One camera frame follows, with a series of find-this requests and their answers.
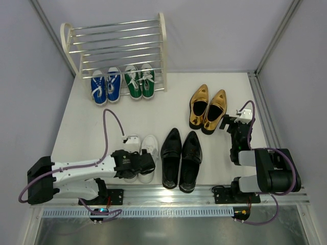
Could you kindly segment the black loafer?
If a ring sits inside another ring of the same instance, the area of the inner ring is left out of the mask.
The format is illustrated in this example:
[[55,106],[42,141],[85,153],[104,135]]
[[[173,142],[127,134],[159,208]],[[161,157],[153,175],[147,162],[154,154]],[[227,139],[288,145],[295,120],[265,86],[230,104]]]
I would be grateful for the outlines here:
[[173,128],[164,140],[160,151],[162,185],[166,189],[173,189],[177,186],[181,150],[180,133],[177,128]]
[[202,148],[195,131],[190,131],[187,135],[182,146],[181,156],[179,189],[184,193],[191,193],[195,189],[202,163]]

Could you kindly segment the green canvas sneaker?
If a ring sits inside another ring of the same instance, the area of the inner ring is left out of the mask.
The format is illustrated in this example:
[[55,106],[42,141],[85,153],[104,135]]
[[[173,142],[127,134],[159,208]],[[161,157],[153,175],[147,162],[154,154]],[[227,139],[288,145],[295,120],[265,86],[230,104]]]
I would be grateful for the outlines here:
[[142,91],[139,84],[139,73],[134,65],[126,66],[124,78],[131,98],[134,100],[140,100],[142,97]]
[[154,96],[154,84],[155,84],[155,71],[149,63],[145,63],[141,67],[140,82],[142,84],[143,97],[146,100],[150,100]]

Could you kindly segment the blue canvas sneaker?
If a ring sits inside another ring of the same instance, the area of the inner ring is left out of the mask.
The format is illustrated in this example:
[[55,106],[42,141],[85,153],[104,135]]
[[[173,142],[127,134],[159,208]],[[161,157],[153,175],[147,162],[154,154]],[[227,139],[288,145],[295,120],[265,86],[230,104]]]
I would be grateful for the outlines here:
[[95,104],[103,106],[107,102],[106,98],[106,78],[100,70],[95,70],[90,81],[91,97]]
[[122,75],[117,67],[110,67],[107,73],[107,99],[116,103],[120,99]]

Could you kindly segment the cream metal shoe rack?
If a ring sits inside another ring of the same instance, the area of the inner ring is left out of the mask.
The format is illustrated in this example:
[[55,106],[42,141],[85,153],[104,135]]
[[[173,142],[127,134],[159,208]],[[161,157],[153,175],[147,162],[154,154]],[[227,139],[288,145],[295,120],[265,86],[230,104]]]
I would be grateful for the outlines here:
[[90,94],[95,73],[108,77],[111,67],[117,74],[145,71],[154,72],[154,90],[167,90],[167,32],[162,12],[157,17],[127,22],[74,27],[70,23],[60,26],[62,49],[81,82]]

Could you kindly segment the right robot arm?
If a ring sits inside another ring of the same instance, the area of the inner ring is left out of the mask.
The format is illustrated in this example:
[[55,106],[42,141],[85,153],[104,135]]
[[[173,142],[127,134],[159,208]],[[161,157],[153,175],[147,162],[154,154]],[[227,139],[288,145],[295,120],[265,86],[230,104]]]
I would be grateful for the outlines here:
[[213,189],[216,203],[259,203],[262,193],[290,193],[301,189],[301,178],[288,149],[254,149],[248,146],[251,122],[242,117],[223,116],[220,129],[231,135],[230,159],[236,166],[255,168],[255,175],[235,177],[229,187]]

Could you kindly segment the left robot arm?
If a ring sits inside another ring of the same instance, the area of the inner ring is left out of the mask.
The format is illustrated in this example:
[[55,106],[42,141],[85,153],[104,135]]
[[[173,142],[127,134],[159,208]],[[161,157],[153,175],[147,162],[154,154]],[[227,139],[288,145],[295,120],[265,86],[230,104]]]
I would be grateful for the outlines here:
[[54,162],[45,156],[27,172],[27,202],[37,205],[60,198],[78,199],[79,205],[104,205],[109,198],[106,178],[131,179],[154,170],[147,152],[117,150],[102,159],[81,162]]

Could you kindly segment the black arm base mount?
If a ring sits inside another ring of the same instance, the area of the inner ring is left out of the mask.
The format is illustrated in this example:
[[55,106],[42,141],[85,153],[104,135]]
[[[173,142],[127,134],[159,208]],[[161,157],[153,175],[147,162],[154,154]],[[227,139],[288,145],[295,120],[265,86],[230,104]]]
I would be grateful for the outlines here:
[[124,189],[107,189],[107,193],[96,197],[93,200],[84,200],[86,205],[95,206],[121,206],[123,205]]

